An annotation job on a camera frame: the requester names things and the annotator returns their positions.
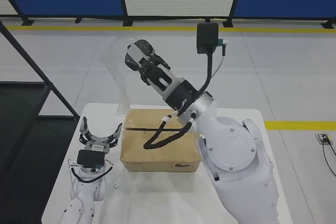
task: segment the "white table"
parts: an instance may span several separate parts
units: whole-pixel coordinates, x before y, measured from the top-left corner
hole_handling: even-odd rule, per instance
[[[116,115],[118,104],[87,104],[82,112],[87,117],[92,134],[112,134],[125,116]],[[131,105],[139,109],[167,109],[167,106]],[[250,118],[259,127],[270,159],[275,163],[264,126],[262,114],[250,109],[218,109],[218,116],[228,116],[241,122]],[[76,159],[83,145],[78,141],[79,128],[67,151],[45,209],[43,224],[55,224],[70,203],[71,180],[67,160]],[[201,164],[195,173],[128,172],[120,157],[119,144],[106,156],[114,163],[113,172],[106,176],[106,195],[103,202],[95,202],[94,223],[107,224],[233,224],[236,220],[223,208],[214,187]],[[274,176],[279,190],[278,212],[281,224],[292,224],[277,168]]]

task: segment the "box label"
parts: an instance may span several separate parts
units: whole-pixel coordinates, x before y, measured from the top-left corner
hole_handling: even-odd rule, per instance
[[[172,169],[193,169],[193,168],[194,168],[193,162],[172,163]]]

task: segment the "white cable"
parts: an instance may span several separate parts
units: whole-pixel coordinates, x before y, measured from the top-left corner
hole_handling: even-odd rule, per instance
[[[214,77],[214,75],[218,72],[218,70],[219,70],[220,67],[222,66],[223,61],[224,61],[224,58],[225,58],[225,56],[222,56],[222,60],[220,61],[220,64],[219,64],[219,66],[217,67],[217,69],[215,70],[215,72],[213,73],[212,78]]]

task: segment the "cardboard box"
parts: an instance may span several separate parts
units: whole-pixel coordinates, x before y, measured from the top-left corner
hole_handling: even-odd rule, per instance
[[[146,150],[143,145],[154,135],[161,119],[172,110],[133,109],[123,124],[120,160],[130,172],[195,172],[200,164],[198,134],[187,133],[166,146]],[[166,124],[157,138],[160,141],[175,134],[181,125],[176,118]]]

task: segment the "metal rod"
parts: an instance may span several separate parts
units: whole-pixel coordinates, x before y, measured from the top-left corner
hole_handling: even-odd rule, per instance
[[[34,60],[29,56],[29,54],[24,50],[24,48],[17,42],[17,40],[11,35],[11,33],[6,29],[6,27],[0,21],[0,32],[4,37],[10,42],[10,44],[17,50],[17,52],[24,58],[24,60],[33,68],[33,70],[43,79],[46,85],[51,86],[52,91],[61,100],[61,102],[67,107],[67,109],[74,115],[75,118],[80,116],[74,110],[69,102],[62,96],[62,94],[57,90],[50,79],[45,75],[45,73],[39,68],[39,66],[34,62]]]

